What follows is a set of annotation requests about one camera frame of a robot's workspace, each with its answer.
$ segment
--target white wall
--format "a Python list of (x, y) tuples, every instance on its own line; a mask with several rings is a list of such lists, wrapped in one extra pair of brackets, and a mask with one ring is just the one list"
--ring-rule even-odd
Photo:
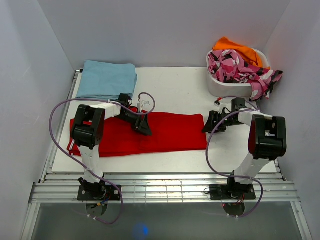
[(74, 70), (36, 0), (1, 0), (0, 35), (0, 239), (17, 240)]
[(38, 0), (73, 68), (204, 67), (222, 36), (262, 50), (290, 0)]
[(273, 69), (283, 70), (261, 108), (284, 116), (287, 152), (279, 161), (294, 180), (314, 240), (320, 239), (320, 1), (292, 0), (264, 51)]

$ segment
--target white laundry basket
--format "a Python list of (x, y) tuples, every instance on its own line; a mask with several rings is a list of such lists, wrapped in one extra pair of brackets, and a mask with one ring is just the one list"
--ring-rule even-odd
[[(264, 68), (269, 67), (267, 57), (259, 50), (253, 49), (261, 58)], [(235, 96), (238, 98), (249, 98), (252, 94), (252, 88), (250, 83), (224, 83), (215, 79), (208, 71), (209, 60), (208, 54), (206, 55), (207, 73), (206, 79), (209, 88), (209, 92), (215, 97), (227, 97)]]

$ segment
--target folded blue towel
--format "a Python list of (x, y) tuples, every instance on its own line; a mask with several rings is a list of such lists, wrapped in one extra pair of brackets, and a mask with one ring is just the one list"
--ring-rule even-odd
[(133, 64), (85, 61), (76, 98), (117, 100), (120, 94), (132, 98), (137, 78)]

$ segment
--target red cloth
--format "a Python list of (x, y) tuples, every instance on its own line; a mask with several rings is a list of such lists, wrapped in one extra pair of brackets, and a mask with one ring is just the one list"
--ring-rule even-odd
[[(70, 120), (70, 129), (74, 120)], [(201, 130), (201, 114), (181, 115), (151, 112), (148, 123), (152, 136), (145, 136), (131, 129), (131, 124), (117, 117), (104, 121), (103, 138), (99, 145), (100, 157), (117, 157), (134, 154), (205, 150), (206, 134)], [(70, 138), (67, 150), (80, 156), (79, 149)]]

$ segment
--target pink camouflage cloth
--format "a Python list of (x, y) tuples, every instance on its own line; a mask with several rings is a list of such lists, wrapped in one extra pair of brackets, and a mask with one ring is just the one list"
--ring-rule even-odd
[(235, 50), (214, 50), (209, 52), (208, 71), (221, 83), (251, 84), (251, 101), (262, 96), (269, 99), (274, 84), (282, 77), (280, 70), (271, 70), (248, 64)]

